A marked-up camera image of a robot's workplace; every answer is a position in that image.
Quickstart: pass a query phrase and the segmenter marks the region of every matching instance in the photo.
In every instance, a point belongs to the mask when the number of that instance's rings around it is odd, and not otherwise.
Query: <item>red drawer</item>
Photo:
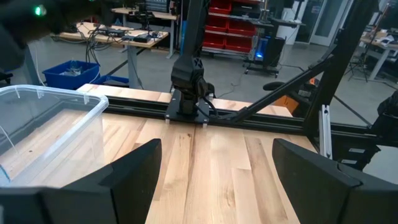
[[[218,34],[205,34],[203,46],[223,49],[225,47],[225,37]]]
[[[229,14],[231,12],[232,4],[225,0],[212,0],[210,3],[209,12],[218,14]]]
[[[209,16],[206,23],[206,30],[226,32],[228,20],[220,17]]]
[[[250,22],[231,20],[228,23],[228,32],[231,34],[252,36],[256,33],[256,27]]]
[[[242,37],[227,37],[225,49],[249,53],[251,50],[251,39]]]

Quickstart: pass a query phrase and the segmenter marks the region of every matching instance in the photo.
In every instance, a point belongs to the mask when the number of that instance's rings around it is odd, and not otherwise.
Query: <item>concrete floor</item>
[[[84,44],[54,42],[49,37],[30,44],[30,50],[34,60],[37,51],[39,72],[66,62],[67,60],[85,60]],[[97,58],[101,64],[101,74],[108,73],[127,59],[126,53],[121,54],[118,50],[120,49],[111,47],[102,52],[97,52]],[[325,51],[326,47],[318,45],[296,44],[293,46],[286,46],[282,53],[280,63],[282,65],[307,68],[313,62],[316,62]],[[172,66],[174,61],[178,58],[178,55],[174,55],[171,59],[166,59],[166,55],[167,52],[151,52],[150,50],[146,50],[137,57],[137,72],[146,90],[169,90],[171,85],[170,74]],[[211,58],[208,55],[203,55],[202,61],[205,66],[205,79],[207,82],[214,84],[216,96],[230,92],[233,89],[232,84],[239,85],[234,88],[232,93],[222,97],[228,100],[254,102],[267,94],[267,92],[262,90],[264,84],[274,81],[285,82],[301,72],[297,68],[281,66],[279,77],[275,79],[273,76],[267,76],[263,73],[252,71],[250,71],[248,75],[243,75],[245,68],[242,67],[243,63],[239,58],[218,56]],[[12,79],[13,84],[25,83],[21,71],[15,71],[14,75],[15,77]],[[350,75],[349,73],[343,77],[336,92],[336,96],[350,105],[352,109],[357,111],[370,123],[373,123],[378,117],[376,109],[379,103],[391,96],[395,89],[383,83],[366,83],[365,81],[355,79],[348,81]],[[117,71],[114,76],[127,77],[127,66]],[[398,88],[395,83],[391,82],[390,85]],[[331,121],[336,123],[366,125],[335,99],[333,99],[331,103]],[[386,155],[390,159],[391,155],[398,158],[398,151],[395,149],[383,148],[383,151],[388,151]],[[378,153],[377,156],[374,157],[372,163],[376,160],[379,162],[376,162],[376,168],[372,168],[369,172],[374,172],[375,175],[383,176],[385,174],[384,168],[386,163],[384,160],[386,157],[382,156],[381,159],[376,159],[380,157],[381,154],[383,153]],[[398,182],[398,177],[392,178],[394,181]]]

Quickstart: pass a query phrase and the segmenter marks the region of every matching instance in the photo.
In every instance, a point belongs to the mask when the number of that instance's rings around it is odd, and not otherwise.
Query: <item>blue bin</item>
[[[63,64],[57,65],[53,68],[43,71],[47,85],[55,88],[63,88],[67,90],[77,90],[82,85],[92,81],[95,76],[98,75],[97,79],[100,77],[98,74],[100,66],[97,63],[86,63],[81,61],[74,61],[77,67],[81,67],[83,72],[77,76],[70,75],[60,75],[66,72],[70,68],[72,61],[65,62]]]
[[[104,82],[109,81],[109,80],[114,80],[114,81],[125,83],[125,84],[129,83],[129,79],[128,78],[121,78],[121,77],[113,77],[113,76],[110,76],[110,75],[104,75],[103,77],[93,81],[92,84],[102,85],[102,84],[104,84]]]

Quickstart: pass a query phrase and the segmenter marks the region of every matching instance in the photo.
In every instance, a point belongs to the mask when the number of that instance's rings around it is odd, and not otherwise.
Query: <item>desk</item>
[[[84,85],[79,91],[168,102],[170,93]],[[250,103],[214,99],[217,108]],[[291,116],[268,106],[265,114]],[[146,223],[298,223],[272,160],[274,138],[315,151],[303,136],[103,114],[104,152],[114,161],[153,138],[162,165]]]
[[[131,8],[116,8],[112,9],[112,12],[114,13],[119,13],[123,15],[123,26],[127,26],[127,15],[129,15],[130,12],[135,12],[137,10],[131,9]],[[165,12],[152,12],[155,16],[155,18],[158,19],[165,19],[165,20],[170,20],[171,21],[171,26],[170,26],[170,48],[169,48],[169,54],[167,56],[168,59],[170,59],[173,54],[174,54],[174,24],[175,21],[177,20],[177,16],[173,16],[170,13],[165,13]]]
[[[77,25],[79,31],[83,34],[84,38],[88,38],[89,31],[95,30],[94,24],[90,22],[84,22],[82,25]],[[145,34],[147,31],[144,30],[132,30],[128,27],[119,27],[119,26],[112,26],[113,29],[122,29],[122,30],[129,30],[126,35],[139,35],[139,34]],[[142,47],[142,48],[151,48],[153,47],[156,43],[161,41],[162,39],[166,38],[169,33],[167,32],[159,32],[161,37],[159,39],[151,39],[148,43],[139,43],[135,41],[122,41],[120,44],[126,45],[127,46],[127,64],[129,66],[129,86],[130,88],[139,88],[139,81],[138,81],[138,76],[137,76],[137,48],[136,47]],[[81,36],[80,33],[61,33],[59,35],[61,38],[66,38],[66,39],[75,39],[75,40],[82,40],[83,37]],[[114,41],[113,39],[110,39],[108,36],[105,35],[97,35],[95,37],[95,41],[97,42],[102,42],[102,43],[107,43],[107,42],[112,42]]]
[[[365,44],[370,44],[371,39],[367,37],[362,37],[361,41],[364,42]],[[377,43],[375,40],[371,43],[373,46],[378,46],[382,49],[384,49],[383,54],[381,55],[381,58],[379,61],[377,61],[376,66],[374,67],[371,76],[369,77],[369,80],[373,81],[376,77],[376,75],[379,73],[380,68],[383,66],[384,62],[388,58],[388,55],[390,54],[391,50],[398,50],[398,44],[389,44],[387,47],[383,46],[380,43]]]

